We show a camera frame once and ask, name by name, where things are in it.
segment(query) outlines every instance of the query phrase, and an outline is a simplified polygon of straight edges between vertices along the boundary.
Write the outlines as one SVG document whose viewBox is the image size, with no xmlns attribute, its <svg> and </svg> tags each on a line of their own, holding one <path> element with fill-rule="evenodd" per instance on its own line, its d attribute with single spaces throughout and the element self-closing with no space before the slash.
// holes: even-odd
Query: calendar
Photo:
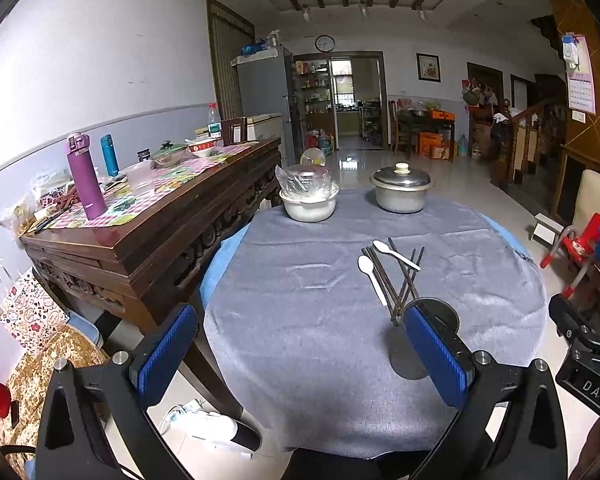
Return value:
<svg viewBox="0 0 600 480">
<path fill-rule="evenodd" d="M 589 49 L 584 36 L 575 35 L 578 41 L 578 67 L 567 70 L 569 108 L 587 114 L 596 114 L 596 93 L 593 88 L 593 72 L 589 59 Z"/>
</svg>

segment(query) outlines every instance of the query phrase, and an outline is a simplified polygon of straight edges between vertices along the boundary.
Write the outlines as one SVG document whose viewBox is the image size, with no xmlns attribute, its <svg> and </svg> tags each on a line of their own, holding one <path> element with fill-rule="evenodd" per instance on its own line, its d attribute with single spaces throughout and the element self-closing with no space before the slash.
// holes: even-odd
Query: refrigerator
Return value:
<svg viewBox="0 0 600 480">
<path fill-rule="evenodd" d="M 280 44 L 236 59 L 242 113 L 247 117 L 262 114 L 280 114 L 282 117 L 280 152 L 284 166 L 297 164 L 302 154 L 293 64 L 293 55 Z"/>
</svg>

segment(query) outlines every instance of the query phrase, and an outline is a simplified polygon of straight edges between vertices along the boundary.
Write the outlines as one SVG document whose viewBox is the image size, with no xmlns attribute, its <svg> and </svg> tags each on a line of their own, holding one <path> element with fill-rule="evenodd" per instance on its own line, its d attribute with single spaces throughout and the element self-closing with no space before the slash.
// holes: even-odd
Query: blue gripper pad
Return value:
<svg viewBox="0 0 600 480">
<path fill-rule="evenodd" d="M 196 310 L 181 303 L 138 344 L 129 366 L 129 380 L 138 392 L 138 404 L 144 409 L 160 402 L 197 332 Z"/>
<path fill-rule="evenodd" d="M 455 333 L 422 308 L 424 314 L 420 306 L 405 311 L 404 331 L 442 400 L 461 410 L 474 378 L 474 368 L 467 361 L 469 350 Z M 461 352 L 458 355 L 463 362 L 455 357 L 457 352 Z"/>
</svg>

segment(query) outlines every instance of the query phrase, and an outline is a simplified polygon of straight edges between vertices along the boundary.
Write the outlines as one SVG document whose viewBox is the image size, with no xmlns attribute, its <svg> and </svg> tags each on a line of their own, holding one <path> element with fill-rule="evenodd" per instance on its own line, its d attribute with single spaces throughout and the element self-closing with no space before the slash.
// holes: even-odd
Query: purple thermos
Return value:
<svg viewBox="0 0 600 480">
<path fill-rule="evenodd" d="M 90 139 L 87 134 L 74 133 L 66 138 L 66 158 L 74 178 L 75 187 L 82 207 L 89 220 L 97 218 L 107 210 L 96 171 L 89 153 Z"/>
</svg>

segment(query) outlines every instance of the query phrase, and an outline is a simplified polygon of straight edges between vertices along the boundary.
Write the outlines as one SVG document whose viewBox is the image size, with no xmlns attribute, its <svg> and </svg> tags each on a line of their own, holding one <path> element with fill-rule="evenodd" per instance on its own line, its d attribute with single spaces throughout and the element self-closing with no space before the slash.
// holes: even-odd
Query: paper gift bag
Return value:
<svg viewBox="0 0 600 480">
<path fill-rule="evenodd" d="M 33 276 L 32 267 L 13 283 L 2 264 L 0 269 L 9 279 L 7 282 L 0 277 L 4 285 L 0 322 L 28 353 L 37 355 L 69 317 Z"/>
</svg>

